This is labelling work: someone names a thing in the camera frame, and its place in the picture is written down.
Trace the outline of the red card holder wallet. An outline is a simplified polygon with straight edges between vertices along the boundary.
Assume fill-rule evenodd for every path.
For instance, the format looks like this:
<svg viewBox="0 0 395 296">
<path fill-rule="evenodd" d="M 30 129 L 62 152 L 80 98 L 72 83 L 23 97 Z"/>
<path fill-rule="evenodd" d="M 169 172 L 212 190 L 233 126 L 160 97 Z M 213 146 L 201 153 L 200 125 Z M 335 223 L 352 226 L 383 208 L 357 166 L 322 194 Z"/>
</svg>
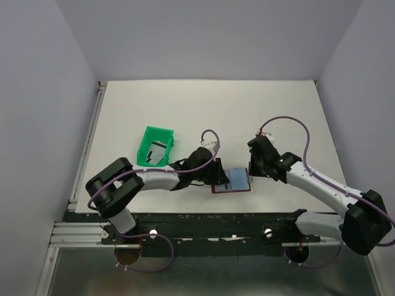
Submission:
<svg viewBox="0 0 395 296">
<path fill-rule="evenodd" d="M 214 186 L 211 186 L 213 194 L 249 192 L 251 191 L 252 178 L 249 176 L 247 168 L 229 168 L 225 170 L 225 175 L 229 179 L 230 192 L 215 192 Z"/>
</svg>

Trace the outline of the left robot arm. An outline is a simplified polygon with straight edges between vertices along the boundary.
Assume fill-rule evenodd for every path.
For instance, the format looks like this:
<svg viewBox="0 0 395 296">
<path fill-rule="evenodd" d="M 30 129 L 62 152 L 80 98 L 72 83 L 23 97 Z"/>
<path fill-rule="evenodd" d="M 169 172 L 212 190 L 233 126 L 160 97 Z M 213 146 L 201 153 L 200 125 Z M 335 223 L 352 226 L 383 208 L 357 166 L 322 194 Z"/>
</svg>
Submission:
<svg viewBox="0 0 395 296">
<path fill-rule="evenodd" d="M 85 189 L 91 197 L 88 207 L 110 221 L 116 237 L 129 244 L 136 239 L 137 229 L 127 205 L 137 193 L 156 189 L 179 191 L 194 181 L 210 186 L 230 182 L 213 150 L 199 147 L 188 158 L 163 167 L 133 165 L 121 157 L 92 177 Z"/>
</svg>

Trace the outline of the green plastic card tray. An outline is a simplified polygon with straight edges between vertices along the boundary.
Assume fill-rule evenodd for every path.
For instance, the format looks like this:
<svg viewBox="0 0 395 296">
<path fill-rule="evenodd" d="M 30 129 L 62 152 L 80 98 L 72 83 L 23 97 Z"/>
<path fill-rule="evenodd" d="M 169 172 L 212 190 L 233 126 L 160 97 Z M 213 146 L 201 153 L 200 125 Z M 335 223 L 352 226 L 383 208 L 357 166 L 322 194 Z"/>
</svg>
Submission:
<svg viewBox="0 0 395 296">
<path fill-rule="evenodd" d="M 168 165 L 174 145 L 174 130 L 147 126 L 137 153 L 137 164 L 142 167 Z"/>
</svg>

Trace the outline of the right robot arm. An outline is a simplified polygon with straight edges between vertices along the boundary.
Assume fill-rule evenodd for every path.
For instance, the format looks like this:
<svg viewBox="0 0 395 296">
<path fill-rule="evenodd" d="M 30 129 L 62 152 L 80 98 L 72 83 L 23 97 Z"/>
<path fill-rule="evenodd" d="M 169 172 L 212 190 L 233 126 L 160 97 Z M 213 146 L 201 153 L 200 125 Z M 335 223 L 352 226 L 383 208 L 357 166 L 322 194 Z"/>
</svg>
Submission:
<svg viewBox="0 0 395 296">
<path fill-rule="evenodd" d="M 291 222 L 284 226 L 288 240 L 296 242 L 309 235 L 329 237 L 343 241 L 359 255 L 368 255 L 392 230 L 379 193 L 360 192 L 325 179 L 297 155 L 279 154 L 266 136 L 256 136 L 247 145 L 255 176 L 264 175 L 297 187 L 334 211 L 334 214 L 295 211 Z"/>
</svg>

